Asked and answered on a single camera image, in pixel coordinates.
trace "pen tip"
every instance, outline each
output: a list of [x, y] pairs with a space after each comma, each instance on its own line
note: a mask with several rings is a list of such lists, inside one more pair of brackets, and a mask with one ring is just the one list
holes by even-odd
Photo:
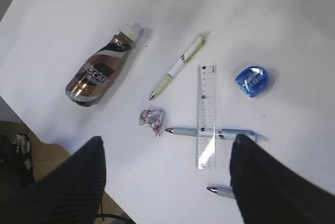
[[218, 192], [218, 188], [214, 187], [214, 186], [208, 186], [207, 190], [209, 190], [210, 192], [215, 193], [215, 194], [217, 194], [217, 192]]
[[173, 128], [166, 128], [165, 131], [169, 133], [173, 133]]
[[152, 100], [155, 96], [156, 96], [156, 93], [152, 92], [151, 95], [150, 95], [150, 97], [149, 97], [149, 101]]

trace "pen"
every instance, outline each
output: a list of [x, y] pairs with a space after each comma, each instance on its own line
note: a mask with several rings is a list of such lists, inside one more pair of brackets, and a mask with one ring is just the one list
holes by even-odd
[[234, 192], [230, 186], [208, 186], [207, 190], [223, 197], [235, 199]]
[[[185, 127], [174, 127], [166, 128], [166, 132], [176, 134], [176, 135], [186, 135], [186, 136], [197, 136], [197, 130], [195, 128], [185, 128]], [[238, 134], [244, 134], [248, 136], [251, 140], [257, 141], [258, 135], [251, 130], [240, 130], [240, 129], [221, 129], [218, 130], [219, 138], [226, 140], [235, 140]]]
[[178, 75], [182, 68], [187, 64], [191, 58], [201, 49], [206, 43], [206, 38], [209, 32], [206, 31], [198, 36], [193, 44], [186, 50], [186, 52], [178, 59], [175, 65], [168, 71], [163, 80], [156, 86], [153, 92], [150, 94], [149, 101], [160, 95], [165, 88], [172, 82], [172, 80]]

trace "wooden floor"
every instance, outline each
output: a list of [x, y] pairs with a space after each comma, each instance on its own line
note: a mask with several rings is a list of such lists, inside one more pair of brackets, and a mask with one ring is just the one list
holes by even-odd
[[[39, 181], [70, 156], [67, 150], [57, 144], [45, 144], [41, 142], [26, 125], [0, 121], [0, 135], [6, 135], [10, 140], [13, 140], [17, 133], [25, 133], [31, 141], [32, 166], [35, 181]], [[104, 194], [101, 206], [104, 214], [122, 214], [121, 208], [107, 193]], [[103, 220], [98, 218], [95, 224], [102, 222]]]

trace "coffee bottle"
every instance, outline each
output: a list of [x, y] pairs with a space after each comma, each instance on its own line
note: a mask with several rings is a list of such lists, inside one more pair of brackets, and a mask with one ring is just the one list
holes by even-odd
[[123, 66], [124, 55], [137, 37], [138, 33], [125, 25], [109, 44], [87, 59], [66, 86], [67, 96], [78, 105], [94, 105], [115, 81]]

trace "white pen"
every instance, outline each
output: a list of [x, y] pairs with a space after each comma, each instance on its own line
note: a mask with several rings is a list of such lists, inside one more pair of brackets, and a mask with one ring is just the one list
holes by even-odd
[[178, 59], [176, 64], [168, 71], [164, 79], [156, 86], [149, 97], [149, 101], [154, 97], [160, 95], [165, 88], [172, 82], [172, 80], [178, 75], [182, 68], [187, 64], [191, 58], [205, 45], [206, 39], [209, 35], [209, 31], [205, 31], [200, 34], [193, 44], [186, 50], [186, 52]]

